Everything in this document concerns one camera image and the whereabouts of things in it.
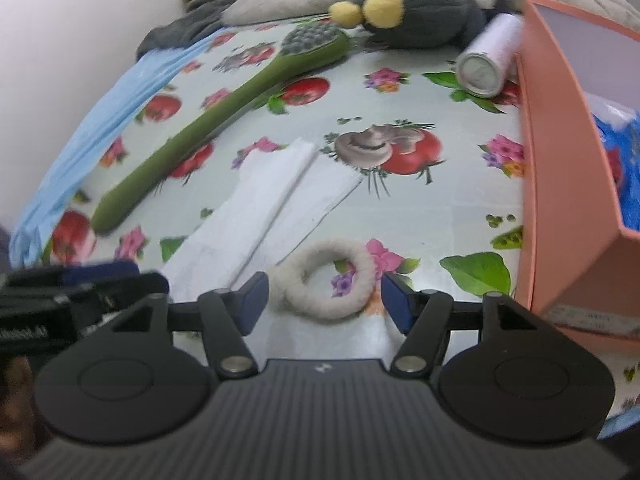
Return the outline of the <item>person's left hand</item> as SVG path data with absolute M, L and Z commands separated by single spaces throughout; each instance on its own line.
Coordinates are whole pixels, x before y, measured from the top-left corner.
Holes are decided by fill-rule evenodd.
M 34 376 L 28 359 L 12 359 L 2 377 L 6 386 L 1 388 L 1 453 L 10 462 L 21 463 L 36 447 Z

